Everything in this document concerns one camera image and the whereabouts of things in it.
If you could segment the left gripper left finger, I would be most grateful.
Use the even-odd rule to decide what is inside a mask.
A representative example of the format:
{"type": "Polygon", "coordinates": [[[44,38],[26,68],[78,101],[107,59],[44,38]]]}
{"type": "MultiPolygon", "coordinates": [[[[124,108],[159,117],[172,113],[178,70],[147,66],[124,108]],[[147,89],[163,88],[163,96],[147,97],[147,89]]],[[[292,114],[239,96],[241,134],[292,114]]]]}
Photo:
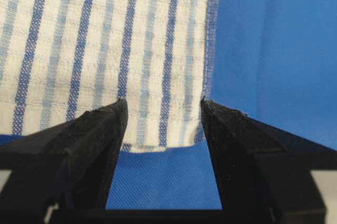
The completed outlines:
{"type": "Polygon", "coordinates": [[[53,206],[104,210],[128,121],[125,99],[1,146],[1,223],[44,223],[53,206]]]}

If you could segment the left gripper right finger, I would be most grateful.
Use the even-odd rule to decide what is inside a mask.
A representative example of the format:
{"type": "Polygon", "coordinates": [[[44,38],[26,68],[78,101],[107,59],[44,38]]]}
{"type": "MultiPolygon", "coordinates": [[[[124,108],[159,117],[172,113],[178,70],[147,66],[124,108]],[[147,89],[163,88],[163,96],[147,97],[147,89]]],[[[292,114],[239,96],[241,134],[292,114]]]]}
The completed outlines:
{"type": "Polygon", "coordinates": [[[336,223],[336,151],[211,100],[201,120],[221,223],[336,223]]]}

